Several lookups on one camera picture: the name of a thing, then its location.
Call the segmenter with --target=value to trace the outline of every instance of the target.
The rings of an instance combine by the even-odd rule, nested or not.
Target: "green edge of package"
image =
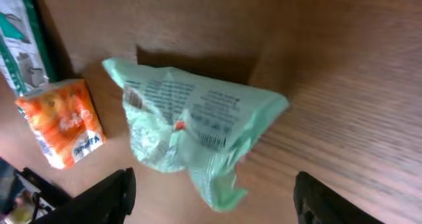
[[[0,54],[0,71],[16,96],[57,80],[32,0],[0,0]]]
[[[235,165],[288,107],[287,99],[173,67],[114,58],[103,66],[123,89],[136,158],[163,173],[188,170],[213,210],[232,210],[247,194],[235,187]]]

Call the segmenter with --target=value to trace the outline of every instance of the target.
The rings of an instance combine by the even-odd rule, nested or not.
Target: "candy wrapper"
[[[235,165],[288,107],[287,99],[172,67],[121,59],[108,59],[103,66],[124,89],[123,108],[138,160],[161,172],[188,170],[212,209],[233,209],[247,193],[235,187]]]
[[[71,167],[106,140],[83,80],[41,86],[16,104],[54,168]]]

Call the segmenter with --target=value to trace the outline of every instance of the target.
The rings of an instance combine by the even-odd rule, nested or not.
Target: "black object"
[[[135,205],[136,181],[132,168],[118,170],[87,191],[32,224],[123,224]]]
[[[293,199],[299,224],[382,223],[303,171],[296,176]]]

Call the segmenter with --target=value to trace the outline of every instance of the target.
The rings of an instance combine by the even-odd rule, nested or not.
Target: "wooden surface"
[[[1,82],[1,156],[76,195],[133,166],[127,223],[296,223],[307,171],[386,223],[422,223],[422,0],[40,0],[61,71],[88,83],[108,143],[52,169]],[[287,94],[290,110],[237,167],[249,195],[215,213],[185,173],[131,155],[110,56]]]

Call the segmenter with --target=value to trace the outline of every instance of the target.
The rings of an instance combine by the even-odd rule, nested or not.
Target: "wooden table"
[[[71,169],[49,167],[0,80],[0,151],[16,167],[72,195],[134,167],[127,223],[296,223],[300,170],[386,223],[422,222],[422,0],[40,1],[57,68],[86,79],[109,140]],[[137,163],[121,91],[100,66],[110,56],[289,97],[237,167],[249,189],[238,208],[215,213],[186,173]]]

